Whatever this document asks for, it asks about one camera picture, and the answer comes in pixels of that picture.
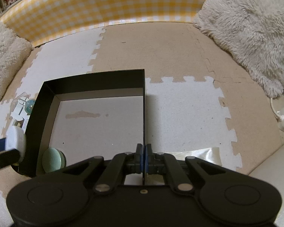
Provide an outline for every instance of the yellow and white plaid pattern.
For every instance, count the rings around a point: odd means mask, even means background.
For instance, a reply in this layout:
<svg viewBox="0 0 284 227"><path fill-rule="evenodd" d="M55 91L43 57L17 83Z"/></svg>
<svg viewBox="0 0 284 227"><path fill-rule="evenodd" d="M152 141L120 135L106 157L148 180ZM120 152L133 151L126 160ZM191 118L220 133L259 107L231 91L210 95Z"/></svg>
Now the yellow and white plaid pattern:
<svg viewBox="0 0 284 227"><path fill-rule="evenodd" d="M106 25L191 22L205 0L22 0L0 20L34 46Z"/></svg>

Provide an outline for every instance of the shaggy fur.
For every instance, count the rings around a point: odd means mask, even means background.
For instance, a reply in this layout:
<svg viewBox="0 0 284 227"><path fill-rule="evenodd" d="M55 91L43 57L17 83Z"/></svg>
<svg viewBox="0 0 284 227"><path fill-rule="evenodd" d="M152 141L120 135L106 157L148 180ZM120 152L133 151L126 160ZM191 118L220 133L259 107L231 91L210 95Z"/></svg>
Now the shaggy fur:
<svg viewBox="0 0 284 227"><path fill-rule="evenodd" d="M0 21L0 100L31 50L30 42L19 38Z"/></svg>
<svg viewBox="0 0 284 227"><path fill-rule="evenodd" d="M193 23L244 66L268 97L284 89L284 0L206 0Z"/></svg>

